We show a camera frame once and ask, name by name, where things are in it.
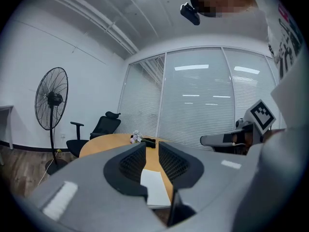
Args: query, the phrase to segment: fan base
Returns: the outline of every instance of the fan base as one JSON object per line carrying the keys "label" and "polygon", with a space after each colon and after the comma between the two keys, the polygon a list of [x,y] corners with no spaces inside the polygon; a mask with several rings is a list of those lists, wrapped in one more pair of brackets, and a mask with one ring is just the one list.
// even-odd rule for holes
{"label": "fan base", "polygon": [[65,160],[62,160],[62,159],[57,159],[57,165],[55,164],[55,161],[53,161],[53,162],[52,161],[53,161],[53,159],[49,160],[45,164],[45,169],[47,170],[47,173],[49,175],[54,174],[59,169],[63,168],[64,166],[66,166],[68,164]]}

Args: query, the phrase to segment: standing fan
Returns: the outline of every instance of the standing fan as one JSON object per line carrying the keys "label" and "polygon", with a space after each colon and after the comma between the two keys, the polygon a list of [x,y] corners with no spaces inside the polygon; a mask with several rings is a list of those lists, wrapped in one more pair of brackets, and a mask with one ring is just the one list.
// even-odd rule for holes
{"label": "standing fan", "polygon": [[56,159],[54,149],[53,129],[59,123],[68,98],[68,77],[63,68],[51,69],[41,80],[35,95],[35,116],[43,129],[50,133],[50,143],[52,147],[53,160],[49,160],[45,169],[52,175],[68,163],[61,159]]}

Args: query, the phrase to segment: white shirt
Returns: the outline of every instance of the white shirt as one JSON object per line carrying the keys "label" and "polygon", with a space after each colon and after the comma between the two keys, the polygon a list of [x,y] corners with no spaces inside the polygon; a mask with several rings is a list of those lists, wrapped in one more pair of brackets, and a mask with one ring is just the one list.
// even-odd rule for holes
{"label": "white shirt", "polygon": [[309,57],[305,40],[280,0],[255,0],[265,12],[280,83],[271,95],[288,128],[309,125]]}

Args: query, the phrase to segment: ceiling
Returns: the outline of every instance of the ceiling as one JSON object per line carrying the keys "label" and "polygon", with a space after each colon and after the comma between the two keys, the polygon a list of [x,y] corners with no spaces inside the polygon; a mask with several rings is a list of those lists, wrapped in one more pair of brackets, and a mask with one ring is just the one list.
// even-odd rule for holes
{"label": "ceiling", "polygon": [[229,18],[201,16],[201,24],[194,26],[180,15],[180,6],[190,0],[56,1],[92,21],[97,27],[97,37],[107,33],[116,42],[113,51],[122,58],[160,41],[194,34],[238,34],[267,39],[265,16],[257,9]]}

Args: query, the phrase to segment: ceiling light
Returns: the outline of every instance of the ceiling light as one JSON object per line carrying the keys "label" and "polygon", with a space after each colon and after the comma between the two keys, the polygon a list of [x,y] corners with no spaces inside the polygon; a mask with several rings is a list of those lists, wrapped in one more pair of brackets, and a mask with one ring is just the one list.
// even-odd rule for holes
{"label": "ceiling light", "polygon": [[219,96],[219,95],[214,95],[214,98],[231,98],[230,96]]}
{"label": "ceiling light", "polygon": [[194,69],[208,69],[208,67],[209,67],[209,64],[188,65],[188,66],[175,67],[175,70],[184,71],[184,70],[194,70]]}
{"label": "ceiling light", "polygon": [[253,74],[259,74],[260,73],[260,71],[250,69],[250,68],[240,67],[240,66],[235,66],[234,70],[240,71],[240,72],[249,72],[249,73],[253,73]]}

